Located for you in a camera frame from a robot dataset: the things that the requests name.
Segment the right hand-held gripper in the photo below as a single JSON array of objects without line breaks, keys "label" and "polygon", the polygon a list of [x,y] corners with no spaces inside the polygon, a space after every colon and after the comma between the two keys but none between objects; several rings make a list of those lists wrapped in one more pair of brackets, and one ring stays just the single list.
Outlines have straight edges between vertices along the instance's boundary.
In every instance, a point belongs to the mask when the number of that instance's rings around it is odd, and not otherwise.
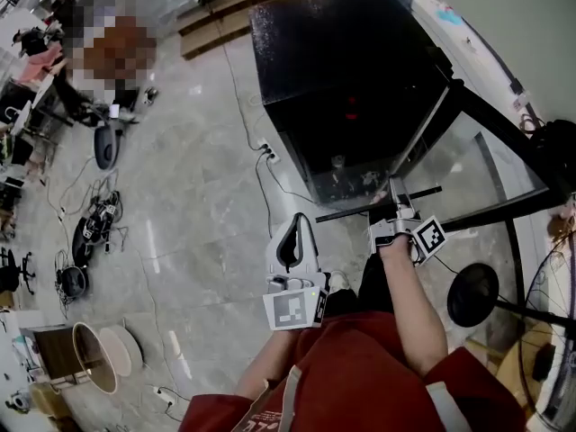
[{"label": "right hand-held gripper", "polygon": [[397,176],[389,178],[389,194],[397,209],[391,214],[377,209],[369,211],[371,252],[375,254],[379,248],[391,245],[397,237],[408,237],[410,259],[414,266],[421,266],[444,247],[446,233],[435,216],[422,220],[412,209],[410,196],[401,193],[401,180]]}]

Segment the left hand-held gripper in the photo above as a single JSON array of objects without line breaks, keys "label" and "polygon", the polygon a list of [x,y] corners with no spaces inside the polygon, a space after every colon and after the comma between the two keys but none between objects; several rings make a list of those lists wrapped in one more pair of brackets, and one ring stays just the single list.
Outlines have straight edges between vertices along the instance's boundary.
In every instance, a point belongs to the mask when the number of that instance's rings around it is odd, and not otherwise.
[{"label": "left hand-held gripper", "polygon": [[268,289],[263,295],[271,330],[319,328],[329,296],[310,220],[301,213],[283,223],[268,244]]}]

